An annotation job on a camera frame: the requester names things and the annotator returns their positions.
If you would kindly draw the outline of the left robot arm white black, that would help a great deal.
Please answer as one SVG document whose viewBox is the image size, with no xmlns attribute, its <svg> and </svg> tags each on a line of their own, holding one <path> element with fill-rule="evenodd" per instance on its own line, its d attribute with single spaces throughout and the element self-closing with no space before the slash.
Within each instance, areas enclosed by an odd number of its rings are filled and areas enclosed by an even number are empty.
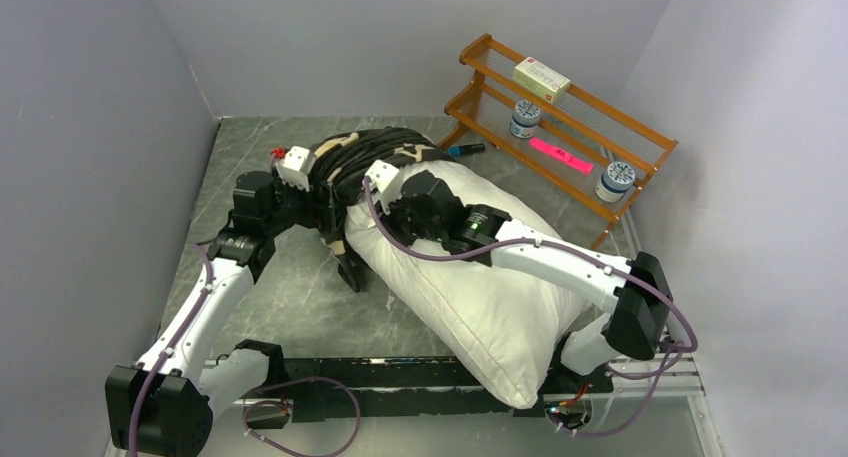
<svg viewBox="0 0 848 457">
<path fill-rule="evenodd" d="M 105 382 L 112 442 L 130 456 L 197 456 L 215 419 L 254 390 L 277 395 L 289 378 L 280 345 L 245 340 L 229 361 L 206 359 L 236 305 L 259 280 L 274 239 L 300 225 L 315 227 L 318 199 L 308 178 L 275 171 L 240 175 L 227 224 L 199 251 L 199 280 L 156 342 Z"/>
</svg>

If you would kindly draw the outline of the white pillow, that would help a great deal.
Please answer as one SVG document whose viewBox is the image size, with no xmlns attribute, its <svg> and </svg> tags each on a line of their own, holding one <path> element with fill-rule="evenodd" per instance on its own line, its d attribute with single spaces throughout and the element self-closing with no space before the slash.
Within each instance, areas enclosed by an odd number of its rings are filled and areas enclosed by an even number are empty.
<svg viewBox="0 0 848 457">
<path fill-rule="evenodd" d="M 344 232 L 391 292 L 513 408 L 536 403 L 557 342 L 590 307 L 574 292 L 521 272 L 413 258 L 383 236 L 364 200 L 348 208 Z"/>
</svg>

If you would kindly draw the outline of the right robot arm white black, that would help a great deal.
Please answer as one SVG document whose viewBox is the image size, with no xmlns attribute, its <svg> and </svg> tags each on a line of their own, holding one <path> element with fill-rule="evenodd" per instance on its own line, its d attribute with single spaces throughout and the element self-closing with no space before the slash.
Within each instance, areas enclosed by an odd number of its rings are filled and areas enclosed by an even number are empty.
<svg viewBox="0 0 848 457">
<path fill-rule="evenodd" d="M 680 354 L 693 340 L 673 303 L 660 262 L 640 252 L 627 259 L 592 252 L 546 235 L 486 204 L 465 204 L 429 171 L 404 178 L 392 166 L 367 174 L 369 209 L 400 251 L 430 262 L 466 261 L 518 271 L 576 293 L 601 311 L 567 336 L 549 369 L 561 391 L 625 356 L 648 361 Z"/>
</svg>

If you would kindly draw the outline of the black pillowcase with beige flowers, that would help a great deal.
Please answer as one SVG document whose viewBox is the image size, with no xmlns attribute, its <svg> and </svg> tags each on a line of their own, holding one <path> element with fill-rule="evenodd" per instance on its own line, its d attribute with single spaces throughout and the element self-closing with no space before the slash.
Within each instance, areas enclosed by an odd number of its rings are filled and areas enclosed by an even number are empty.
<svg viewBox="0 0 848 457">
<path fill-rule="evenodd" d="M 362 288 L 364 261 L 348 244 L 344 224 L 347 209 L 356 205 L 363 195 L 362 180 L 376 160 L 397 168 L 429 162 L 454 160 L 420 132 L 387 126 L 332 135 L 309 147 L 315 163 L 309 173 L 310 187 L 318 182 L 330 182 L 342 200 L 342 226 L 336 232 L 319 232 L 323 244 L 337 261 L 337 272 L 354 292 Z"/>
</svg>

